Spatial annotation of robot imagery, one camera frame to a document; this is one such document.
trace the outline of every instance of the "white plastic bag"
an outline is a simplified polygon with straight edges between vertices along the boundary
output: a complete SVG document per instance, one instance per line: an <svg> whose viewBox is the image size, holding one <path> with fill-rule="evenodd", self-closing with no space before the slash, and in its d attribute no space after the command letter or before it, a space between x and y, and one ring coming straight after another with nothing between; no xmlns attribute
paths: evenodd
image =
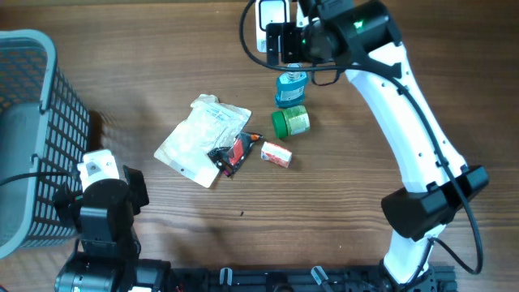
<svg viewBox="0 0 519 292"><path fill-rule="evenodd" d="M251 111L221 104L218 97L200 95L191 103L191 114L155 151L154 157L204 187L210 187L220 170L207 153L231 146Z"/></svg>

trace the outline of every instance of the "green bottle cap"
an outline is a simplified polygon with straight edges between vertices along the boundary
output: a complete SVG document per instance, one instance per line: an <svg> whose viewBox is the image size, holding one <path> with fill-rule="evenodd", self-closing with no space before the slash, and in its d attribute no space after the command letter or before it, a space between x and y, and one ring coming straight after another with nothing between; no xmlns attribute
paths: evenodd
<svg viewBox="0 0 519 292"><path fill-rule="evenodd" d="M286 128L285 116L281 111L272 113L272 124L274 125L274 131L279 139L283 139L289 135L288 129Z"/></svg>

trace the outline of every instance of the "snack package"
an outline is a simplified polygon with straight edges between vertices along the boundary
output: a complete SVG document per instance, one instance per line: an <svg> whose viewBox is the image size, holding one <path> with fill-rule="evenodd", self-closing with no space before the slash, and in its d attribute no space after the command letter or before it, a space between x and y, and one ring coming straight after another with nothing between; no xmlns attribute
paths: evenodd
<svg viewBox="0 0 519 292"><path fill-rule="evenodd" d="M230 147L243 129L251 111L221 104L211 95L200 95L191 103L187 119L155 151L154 157L190 180L210 187L220 170L207 153Z"/></svg>
<svg viewBox="0 0 519 292"><path fill-rule="evenodd" d="M241 132L234 139L233 147L214 148L208 156L217 168L230 178L240 169L252 150L252 145L261 139L263 136L260 134Z"/></svg>

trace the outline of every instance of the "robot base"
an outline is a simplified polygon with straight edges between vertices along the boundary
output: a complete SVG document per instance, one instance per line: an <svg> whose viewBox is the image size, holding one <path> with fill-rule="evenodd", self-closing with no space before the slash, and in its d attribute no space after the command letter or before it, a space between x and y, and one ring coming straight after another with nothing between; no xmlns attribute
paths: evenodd
<svg viewBox="0 0 519 292"><path fill-rule="evenodd" d="M381 277L380 266L355 266L325 270L328 280L316 284L309 269L230 270L175 269L179 292L456 292L454 267L431 266L418 284L395 289Z"/></svg>

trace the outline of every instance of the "green container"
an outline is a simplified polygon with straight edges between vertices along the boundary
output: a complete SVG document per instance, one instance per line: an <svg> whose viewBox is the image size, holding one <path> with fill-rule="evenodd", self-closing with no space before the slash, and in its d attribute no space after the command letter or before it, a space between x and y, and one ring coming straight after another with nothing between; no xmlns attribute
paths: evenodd
<svg viewBox="0 0 519 292"><path fill-rule="evenodd" d="M279 139L297 135L310 130L307 108L298 105L272 113L272 124Z"/></svg>

